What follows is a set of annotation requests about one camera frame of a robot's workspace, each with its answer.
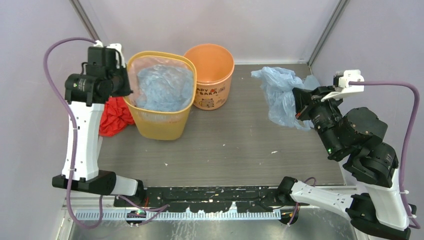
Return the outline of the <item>light blue trash bag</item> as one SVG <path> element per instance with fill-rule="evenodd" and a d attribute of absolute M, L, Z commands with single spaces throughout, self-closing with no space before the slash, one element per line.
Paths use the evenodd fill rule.
<path fill-rule="evenodd" d="M 251 72 L 251 77 L 261 80 L 260 88 L 268 105 L 268 118 L 271 122 L 298 130 L 311 130 L 309 120 L 299 121 L 296 118 L 294 88 L 305 88 L 301 78 L 293 70 L 282 67 L 264 66 Z"/>

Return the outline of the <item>yellow mesh trash bin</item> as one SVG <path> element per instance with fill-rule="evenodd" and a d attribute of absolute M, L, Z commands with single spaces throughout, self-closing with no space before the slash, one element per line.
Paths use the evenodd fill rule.
<path fill-rule="evenodd" d="M 127 74 L 133 92 L 124 101 L 139 133 L 153 140 L 178 139 L 194 103 L 195 65 L 181 55 L 142 51 L 129 59 Z"/>

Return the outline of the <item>orange round trash bin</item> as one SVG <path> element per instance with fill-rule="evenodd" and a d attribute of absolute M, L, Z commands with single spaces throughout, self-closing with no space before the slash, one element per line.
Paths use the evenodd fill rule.
<path fill-rule="evenodd" d="M 222 107 L 228 100 L 235 61 L 223 46 L 205 43 L 190 48 L 184 57 L 196 69 L 194 106 L 211 111 Z"/>

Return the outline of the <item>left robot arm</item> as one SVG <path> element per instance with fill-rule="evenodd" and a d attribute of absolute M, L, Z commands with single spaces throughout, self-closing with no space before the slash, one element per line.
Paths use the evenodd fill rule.
<path fill-rule="evenodd" d="M 98 167 L 105 103 L 110 97 L 126 97 L 133 92 L 122 45 L 97 43 L 89 47 L 82 68 L 84 73 L 73 73 L 64 83 L 64 105 L 70 111 L 68 146 L 64 167 L 52 178 L 52 186 L 102 196 L 123 195 L 133 206 L 141 206 L 146 200 L 141 180 Z"/>

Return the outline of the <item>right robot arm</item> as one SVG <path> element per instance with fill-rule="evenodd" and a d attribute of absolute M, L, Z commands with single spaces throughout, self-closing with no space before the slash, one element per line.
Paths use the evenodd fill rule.
<path fill-rule="evenodd" d="M 283 205 L 308 204 L 338 214 L 357 230 L 388 240 L 407 240 L 411 235 L 407 210 L 400 192 L 400 165 L 393 147 L 383 141 L 387 124 L 367 107 L 351 109 L 342 115 L 342 98 L 334 98 L 333 86 L 314 90 L 293 88 L 295 117 L 311 121 L 328 158 L 345 160 L 343 168 L 366 191 L 360 194 L 336 193 L 293 177 L 284 177 L 275 198 Z"/>

